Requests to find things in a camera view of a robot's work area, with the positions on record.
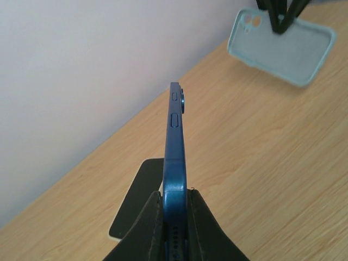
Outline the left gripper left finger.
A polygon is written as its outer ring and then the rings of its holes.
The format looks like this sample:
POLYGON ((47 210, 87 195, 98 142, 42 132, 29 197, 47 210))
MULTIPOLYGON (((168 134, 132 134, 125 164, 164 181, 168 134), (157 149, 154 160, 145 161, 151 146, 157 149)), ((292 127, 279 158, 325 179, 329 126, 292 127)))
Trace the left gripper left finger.
POLYGON ((163 206, 160 192, 151 193, 135 223, 104 260, 165 260, 163 206))

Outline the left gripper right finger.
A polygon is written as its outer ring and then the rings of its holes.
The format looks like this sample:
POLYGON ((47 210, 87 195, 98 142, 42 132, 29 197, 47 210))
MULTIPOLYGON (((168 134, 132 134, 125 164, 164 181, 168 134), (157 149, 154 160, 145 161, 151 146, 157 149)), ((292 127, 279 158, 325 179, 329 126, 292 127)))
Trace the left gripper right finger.
POLYGON ((248 260, 221 229, 196 189, 187 191, 187 219, 189 260, 248 260))

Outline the dark blue phone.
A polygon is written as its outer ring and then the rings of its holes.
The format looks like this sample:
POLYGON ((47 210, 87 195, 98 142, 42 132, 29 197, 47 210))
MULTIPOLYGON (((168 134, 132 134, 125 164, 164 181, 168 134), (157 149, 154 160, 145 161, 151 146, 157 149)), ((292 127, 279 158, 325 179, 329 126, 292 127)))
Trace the dark blue phone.
POLYGON ((187 260, 187 170, 182 114, 184 92, 170 83, 163 168, 163 212, 167 260, 187 260))

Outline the light blue phone case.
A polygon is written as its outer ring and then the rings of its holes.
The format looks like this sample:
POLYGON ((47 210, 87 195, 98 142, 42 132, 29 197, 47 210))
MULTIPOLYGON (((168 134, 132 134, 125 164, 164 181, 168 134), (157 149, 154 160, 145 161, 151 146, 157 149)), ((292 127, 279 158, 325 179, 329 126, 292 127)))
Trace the light blue phone case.
POLYGON ((235 18, 227 51, 250 67, 305 87, 322 68, 336 38, 332 28, 300 18, 278 35, 267 12, 244 8, 235 18))

